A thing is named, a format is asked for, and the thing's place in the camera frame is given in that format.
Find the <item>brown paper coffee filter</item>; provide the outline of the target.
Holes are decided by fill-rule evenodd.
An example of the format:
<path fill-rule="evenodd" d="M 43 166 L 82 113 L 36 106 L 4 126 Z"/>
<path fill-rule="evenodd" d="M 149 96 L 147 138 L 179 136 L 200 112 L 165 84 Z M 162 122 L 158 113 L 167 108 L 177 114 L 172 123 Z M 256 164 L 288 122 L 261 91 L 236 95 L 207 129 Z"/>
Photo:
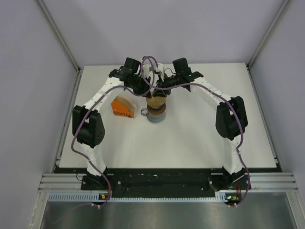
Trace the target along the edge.
<path fill-rule="evenodd" d="M 146 98 L 147 104 L 154 109 L 159 109 L 166 103 L 167 97 L 163 96 L 151 96 Z"/>

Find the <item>grey glass coffee server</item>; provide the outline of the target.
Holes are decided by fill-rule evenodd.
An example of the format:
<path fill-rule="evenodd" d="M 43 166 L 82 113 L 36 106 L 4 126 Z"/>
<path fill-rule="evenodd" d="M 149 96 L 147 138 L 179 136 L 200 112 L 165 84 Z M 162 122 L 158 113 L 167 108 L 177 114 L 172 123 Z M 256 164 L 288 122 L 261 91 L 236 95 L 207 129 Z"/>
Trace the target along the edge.
<path fill-rule="evenodd" d="M 162 114 L 153 114 L 147 108 L 143 108 L 141 110 L 141 115 L 145 116 L 147 118 L 147 120 L 149 122 L 151 122 L 151 123 L 160 123 L 166 117 L 166 113 L 165 112 L 163 112 Z"/>

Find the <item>orange coffee filter packet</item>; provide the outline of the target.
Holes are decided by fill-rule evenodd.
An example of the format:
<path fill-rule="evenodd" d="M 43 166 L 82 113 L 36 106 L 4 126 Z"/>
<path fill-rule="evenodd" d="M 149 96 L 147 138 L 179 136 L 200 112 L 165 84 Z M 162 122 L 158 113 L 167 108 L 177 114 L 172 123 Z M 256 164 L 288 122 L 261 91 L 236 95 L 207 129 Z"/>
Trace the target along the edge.
<path fill-rule="evenodd" d="M 112 101 L 111 107 L 116 116 L 135 118 L 136 106 L 123 97 L 117 96 Z"/>

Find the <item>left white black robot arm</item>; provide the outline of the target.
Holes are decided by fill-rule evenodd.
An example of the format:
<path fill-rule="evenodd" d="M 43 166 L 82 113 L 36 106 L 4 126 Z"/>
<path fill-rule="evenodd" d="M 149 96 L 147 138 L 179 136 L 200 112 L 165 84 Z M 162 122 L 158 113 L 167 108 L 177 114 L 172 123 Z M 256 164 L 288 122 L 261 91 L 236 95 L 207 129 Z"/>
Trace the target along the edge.
<path fill-rule="evenodd" d="M 91 183 L 97 189 L 108 184 L 104 174 L 106 164 L 99 149 L 105 137 L 102 114 L 125 90 L 137 97 L 150 96 L 158 69 L 158 62 L 152 57 L 144 56 L 142 61 L 127 58 L 123 66 L 109 73 L 105 83 L 88 102 L 73 108 L 71 150 L 86 159 L 87 171 L 93 175 Z"/>

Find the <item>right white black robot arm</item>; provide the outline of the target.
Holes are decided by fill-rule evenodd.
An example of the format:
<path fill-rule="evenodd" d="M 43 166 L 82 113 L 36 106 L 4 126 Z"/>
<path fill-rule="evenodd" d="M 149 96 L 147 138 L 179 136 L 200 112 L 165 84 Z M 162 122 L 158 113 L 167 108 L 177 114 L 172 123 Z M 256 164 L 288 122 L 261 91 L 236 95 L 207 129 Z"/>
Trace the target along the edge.
<path fill-rule="evenodd" d="M 224 140 L 222 182 L 229 189 L 238 187 L 247 172 L 241 158 L 241 146 L 248 125 L 243 98 L 231 97 L 221 92 L 200 72 L 193 72 L 185 58 L 175 60 L 173 66 L 174 74 L 167 76 L 164 66 L 157 64 L 154 69 L 154 73 L 159 77 L 156 89 L 169 93 L 173 88 L 183 87 L 199 96 L 215 110 L 215 128 Z"/>

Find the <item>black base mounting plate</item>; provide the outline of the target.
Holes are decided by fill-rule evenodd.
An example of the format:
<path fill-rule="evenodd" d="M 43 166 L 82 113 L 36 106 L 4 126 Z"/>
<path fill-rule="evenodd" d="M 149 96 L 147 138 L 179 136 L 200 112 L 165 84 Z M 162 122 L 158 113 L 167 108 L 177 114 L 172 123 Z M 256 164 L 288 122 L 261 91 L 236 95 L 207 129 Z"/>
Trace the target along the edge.
<path fill-rule="evenodd" d="M 230 175 L 223 168 L 107 168 L 104 176 L 85 173 L 82 179 L 83 190 L 98 190 L 107 187 L 106 178 L 111 189 L 128 190 L 132 187 L 182 187 L 199 186 L 203 190 L 239 189 L 245 190 L 250 185 L 250 179 L 245 169 Z"/>

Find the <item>left aluminium corner post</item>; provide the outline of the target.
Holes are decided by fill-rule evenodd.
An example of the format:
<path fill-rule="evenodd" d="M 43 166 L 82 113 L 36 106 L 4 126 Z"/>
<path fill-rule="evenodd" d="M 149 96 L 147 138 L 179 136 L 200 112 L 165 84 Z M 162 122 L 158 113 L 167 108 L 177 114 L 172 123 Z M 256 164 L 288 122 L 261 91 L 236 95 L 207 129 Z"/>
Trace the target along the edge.
<path fill-rule="evenodd" d="M 69 46 L 67 45 L 60 29 L 58 28 L 55 20 L 53 19 L 47 5 L 43 0 L 35 0 L 35 3 L 37 4 L 39 10 L 41 11 L 42 15 L 44 16 L 46 22 L 48 23 L 55 39 L 59 43 L 60 47 L 62 48 L 64 54 L 68 58 L 70 64 L 72 65 L 73 69 L 76 72 L 80 71 L 80 66 L 78 65 L 77 61 L 75 60 Z"/>

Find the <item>aluminium corner post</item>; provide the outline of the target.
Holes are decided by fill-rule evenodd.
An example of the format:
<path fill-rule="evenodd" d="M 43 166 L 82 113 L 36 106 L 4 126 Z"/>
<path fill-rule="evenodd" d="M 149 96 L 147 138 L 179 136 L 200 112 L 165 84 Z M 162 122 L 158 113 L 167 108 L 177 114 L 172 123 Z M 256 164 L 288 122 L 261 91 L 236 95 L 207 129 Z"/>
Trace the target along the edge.
<path fill-rule="evenodd" d="M 279 25 L 280 21 L 288 11 L 292 0 L 283 0 L 279 9 L 277 10 L 275 16 L 273 17 L 271 23 L 269 24 L 266 32 L 264 33 L 262 39 L 260 40 L 255 52 L 253 53 L 250 61 L 248 62 L 247 69 L 250 70 L 254 64 L 256 63 L 257 59 L 259 58 L 260 54 L 264 50 L 265 46 L 268 44 L 269 40 L 271 39 L 273 33 L 275 32 L 277 26 Z"/>
<path fill-rule="evenodd" d="M 48 23 L 55 39 L 59 43 L 60 47 L 62 48 L 64 54 L 68 58 L 70 64 L 72 65 L 73 69 L 76 72 L 80 71 L 80 66 L 78 65 L 77 61 L 75 60 L 69 46 L 67 45 L 60 29 L 58 28 L 55 20 L 53 19 L 47 5 L 43 0 L 35 0 L 35 3 L 37 4 L 39 10 L 41 11 L 42 15 L 44 16 L 46 22 Z"/>

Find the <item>aluminium front frame rail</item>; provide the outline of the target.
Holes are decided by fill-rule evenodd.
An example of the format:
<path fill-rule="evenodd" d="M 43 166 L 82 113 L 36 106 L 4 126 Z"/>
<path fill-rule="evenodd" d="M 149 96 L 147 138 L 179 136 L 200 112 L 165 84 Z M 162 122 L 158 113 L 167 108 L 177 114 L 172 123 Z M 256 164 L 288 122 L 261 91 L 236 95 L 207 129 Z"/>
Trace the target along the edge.
<path fill-rule="evenodd" d="M 76 192 L 81 190 L 84 174 L 43 174 L 39 192 Z M 252 173 L 251 192 L 296 192 L 298 186 L 292 173 Z"/>

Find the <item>right aluminium corner post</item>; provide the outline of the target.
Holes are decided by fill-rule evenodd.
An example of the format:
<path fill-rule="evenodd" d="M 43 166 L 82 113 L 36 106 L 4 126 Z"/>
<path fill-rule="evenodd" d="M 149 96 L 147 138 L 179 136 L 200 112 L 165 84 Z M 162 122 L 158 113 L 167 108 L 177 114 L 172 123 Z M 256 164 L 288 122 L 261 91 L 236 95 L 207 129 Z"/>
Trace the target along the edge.
<path fill-rule="evenodd" d="M 264 50 L 265 46 L 268 44 L 269 40 L 271 39 L 273 33 L 275 32 L 277 26 L 279 25 L 280 21 L 288 11 L 292 0 L 283 0 L 279 9 L 277 10 L 275 16 L 273 17 L 271 23 L 269 24 L 266 32 L 264 33 L 262 39 L 260 40 L 255 52 L 253 53 L 250 61 L 248 62 L 247 69 L 250 70 L 254 64 L 256 63 L 257 59 L 259 58 L 260 54 Z"/>

